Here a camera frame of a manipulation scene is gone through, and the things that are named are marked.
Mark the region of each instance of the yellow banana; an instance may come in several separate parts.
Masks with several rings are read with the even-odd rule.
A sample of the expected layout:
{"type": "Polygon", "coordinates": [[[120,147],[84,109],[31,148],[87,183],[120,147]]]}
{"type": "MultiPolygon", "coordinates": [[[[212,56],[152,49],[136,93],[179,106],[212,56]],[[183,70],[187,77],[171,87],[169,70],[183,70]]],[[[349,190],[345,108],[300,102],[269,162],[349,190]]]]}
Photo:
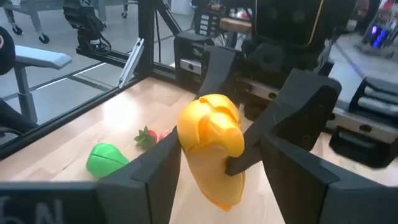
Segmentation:
{"type": "Polygon", "coordinates": [[[244,150],[237,107],[224,95],[211,94],[194,100],[179,114],[178,138],[189,168],[204,196],[229,211],[241,201],[244,173],[225,174],[229,156],[244,150]]]}

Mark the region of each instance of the green toy vegetable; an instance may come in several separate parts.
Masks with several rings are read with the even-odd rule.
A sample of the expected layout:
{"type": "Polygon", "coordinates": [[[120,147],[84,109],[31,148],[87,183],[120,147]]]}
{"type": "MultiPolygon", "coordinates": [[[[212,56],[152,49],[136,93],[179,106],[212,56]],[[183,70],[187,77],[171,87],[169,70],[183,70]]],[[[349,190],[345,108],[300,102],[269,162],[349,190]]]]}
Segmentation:
{"type": "Polygon", "coordinates": [[[129,160],[112,144],[101,143],[91,150],[86,168],[94,177],[100,179],[124,167],[129,160]]]}

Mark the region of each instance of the toy strawberry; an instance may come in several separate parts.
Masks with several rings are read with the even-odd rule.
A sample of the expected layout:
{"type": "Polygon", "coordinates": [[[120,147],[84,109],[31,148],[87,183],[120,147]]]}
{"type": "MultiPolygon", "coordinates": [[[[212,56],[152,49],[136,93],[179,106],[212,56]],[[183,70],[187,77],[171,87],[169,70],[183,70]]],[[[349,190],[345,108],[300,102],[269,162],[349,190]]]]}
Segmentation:
{"type": "Polygon", "coordinates": [[[153,130],[145,126],[144,130],[138,130],[139,135],[134,138],[137,146],[141,149],[147,150],[157,142],[157,135],[153,130]]]}

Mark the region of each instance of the wooden table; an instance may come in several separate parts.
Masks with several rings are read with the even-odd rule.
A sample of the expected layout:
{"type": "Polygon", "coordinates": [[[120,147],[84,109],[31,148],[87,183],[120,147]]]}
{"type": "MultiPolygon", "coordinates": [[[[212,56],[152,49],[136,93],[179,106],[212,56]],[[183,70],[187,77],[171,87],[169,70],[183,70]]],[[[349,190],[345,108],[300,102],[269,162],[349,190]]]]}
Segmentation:
{"type": "Polygon", "coordinates": [[[222,18],[220,20],[220,27],[227,31],[247,34],[251,31],[251,23],[239,19],[222,18]]]}
{"type": "MultiPolygon", "coordinates": [[[[127,158],[134,159],[141,153],[133,140],[138,129],[145,125],[157,132],[171,129],[178,112],[193,98],[192,93],[148,78],[0,162],[0,180],[93,180],[85,169],[93,146],[100,142],[111,143],[127,158]]],[[[245,120],[243,128],[249,125],[245,120]]],[[[327,134],[320,136],[313,150],[315,155],[380,183],[398,185],[397,162],[380,172],[370,170],[334,154],[328,147],[329,138],[327,134]]],[[[246,172],[243,201],[226,213],[202,196],[182,156],[170,223],[284,223],[262,164],[246,172]]]]}

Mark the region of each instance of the plastic toy food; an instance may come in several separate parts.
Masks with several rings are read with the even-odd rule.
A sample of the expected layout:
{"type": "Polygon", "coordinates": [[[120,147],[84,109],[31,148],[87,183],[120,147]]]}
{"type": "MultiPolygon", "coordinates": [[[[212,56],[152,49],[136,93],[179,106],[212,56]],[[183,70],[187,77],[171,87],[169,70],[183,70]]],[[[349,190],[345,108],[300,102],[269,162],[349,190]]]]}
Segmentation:
{"type": "Polygon", "coordinates": [[[157,142],[157,135],[146,126],[144,130],[138,130],[139,135],[134,138],[141,149],[149,149],[157,142]]]}
{"type": "Polygon", "coordinates": [[[244,173],[225,174],[229,156],[244,150],[237,107],[224,95],[206,95],[191,102],[179,114],[178,138],[189,168],[204,196],[229,211],[241,201],[244,173]]]}
{"type": "Polygon", "coordinates": [[[128,163],[129,160],[114,145],[101,143],[91,150],[86,168],[94,177],[100,179],[128,163]]]}
{"type": "Polygon", "coordinates": [[[166,138],[166,136],[168,136],[170,133],[171,133],[170,130],[167,130],[167,131],[164,131],[164,132],[160,133],[158,141],[162,140],[163,138],[166,138]]]}

